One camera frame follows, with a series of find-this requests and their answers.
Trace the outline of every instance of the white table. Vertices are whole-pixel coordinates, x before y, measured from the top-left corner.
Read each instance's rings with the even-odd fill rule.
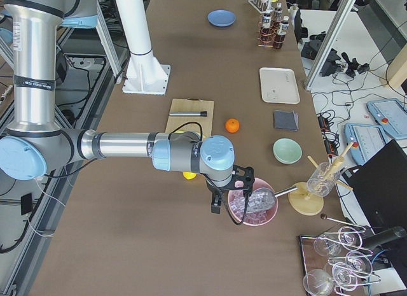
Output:
[[[313,34],[320,34],[322,31],[327,31],[334,15],[334,11],[301,10],[303,27],[308,28],[309,36]],[[346,52],[350,60],[355,57],[360,64],[367,62],[370,64],[371,70],[377,69],[376,71],[373,71],[376,75],[385,78],[387,63],[382,54],[379,53],[376,55],[379,52],[379,49],[369,35],[369,32],[363,25],[357,13],[350,13],[348,15],[345,25],[342,27],[333,48],[338,51],[339,56],[341,56],[342,52]],[[302,58],[302,60],[305,71],[309,72],[313,61],[304,58]],[[343,134],[343,128],[346,123],[376,124],[371,116],[371,113],[367,110],[366,103],[368,101],[379,100],[382,99],[381,97],[383,97],[398,98],[403,102],[404,98],[401,95],[404,95],[404,92],[401,88],[397,88],[396,91],[400,93],[400,95],[398,95],[390,87],[383,85],[385,84],[383,79],[380,79],[371,73],[368,73],[367,75],[357,74],[355,79],[350,81],[352,78],[347,76],[345,72],[340,72],[336,75],[336,78],[337,80],[334,82],[337,84],[333,83],[332,76],[322,77],[320,74],[312,85],[311,93],[314,95],[314,106],[316,113],[333,109],[336,116],[342,118],[348,117],[348,110],[350,108],[350,106],[344,105],[347,102],[355,101],[354,106],[350,110],[350,118],[347,121],[342,122],[342,118],[335,118],[333,120],[334,125],[331,127],[331,130],[340,135],[341,146],[338,150],[340,153],[346,145],[345,135]],[[324,94],[324,92],[348,89],[347,85],[341,81],[350,81],[348,85],[352,90],[361,87],[363,87],[365,90],[353,91],[352,96],[348,94],[341,94],[339,92],[335,92],[334,94]],[[398,142],[401,146],[407,146],[407,140],[401,140]],[[348,153],[348,155],[345,157],[345,165],[347,167],[353,167],[356,165],[350,156],[350,153]],[[346,194],[347,192],[348,190],[342,187],[339,187],[338,189],[338,193],[341,195]],[[342,199],[343,203],[341,202],[341,206],[345,216],[349,216],[350,214],[350,218],[353,218],[356,223],[361,225],[369,225],[353,193],[346,195]],[[406,288],[393,268],[377,271],[376,273],[382,277],[382,282],[372,286],[372,294],[403,290]]]

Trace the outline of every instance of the wooden cutting board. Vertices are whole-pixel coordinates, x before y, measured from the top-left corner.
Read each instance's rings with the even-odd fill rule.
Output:
[[[203,138],[212,134],[212,121],[214,116],[214,101],[173,99],[169,113],[181,111],[207,111],[207,116],[170,116],[167,120],[165,132],[172,132],[187,122],[198,122],[202,125]],[[185,125],[180,131],[193,131],[199,133],[199,127],[195,124]]]

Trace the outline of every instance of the blue plate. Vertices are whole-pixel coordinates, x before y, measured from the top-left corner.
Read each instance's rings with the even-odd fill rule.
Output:
[[[235,20],[236,16],[231,11],[216,10],[208,14],[208,21],[217,27],[228,27]]]

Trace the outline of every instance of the wine glass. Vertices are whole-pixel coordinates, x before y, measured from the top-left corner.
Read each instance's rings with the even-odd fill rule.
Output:
[[[373,266],[368,259],[368,255],[363,255],[360,251],[348,252],[345,259],[346,264],[359,278],[367,278],[373,272]]]
[[[338,230],[338,239],[341,245],[349,251],[359,250],[362,247],[361,234],[351,226],[342,226]]]
[[[336,235],[323,233],[314,241],[314,250],[323,257],[336,257],[342,251],[342,246]]]
[[[334,285],[332,277],[322,269],[309,271],[303,279],[304,289],[314,296],[328,296]]]
[[[345,291],[353,291],[357,288],[357,276],[345,262],[338,262],[332,266],[332,277],[335,283]]]

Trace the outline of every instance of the wooden stick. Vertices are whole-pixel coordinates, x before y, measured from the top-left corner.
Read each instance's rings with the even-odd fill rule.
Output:
[[[315,160],[311,156],[307,156],[307,158],[309,159],[309,161],[311,161],[311,163],[314,165],[314,167],[318,167],[318,164],[315,162]]]
[[[340,180],[337,180],[337,181],[336,181],[336,184],[337,184],[338,186],[342,186],[343,188],[348,189],[349,191],[353,191],[353,190],[354,190],[351,186],[347,185],[346,183],[343,183],[343,182],[340,181]]]
[[[316,163],[316,161],[311,156],[307,156],[307,158],[309,159],[309,161],[311,161],[311,163],[314,165],[315,168],[318,167],[318,164]],[[351,186],[347,185],[346,183],[343,183],[340,180],[337,180],[336,184],[338,186],[342,186],[343,188],[348,189],[349,191],[353,191],[353,188]]]
[[[344,157],[346,153],[350,150],[350,148],[354,145],[353,142],[349,143],[348,146],[345,148],[345,150],[342,152],[341,156]]]

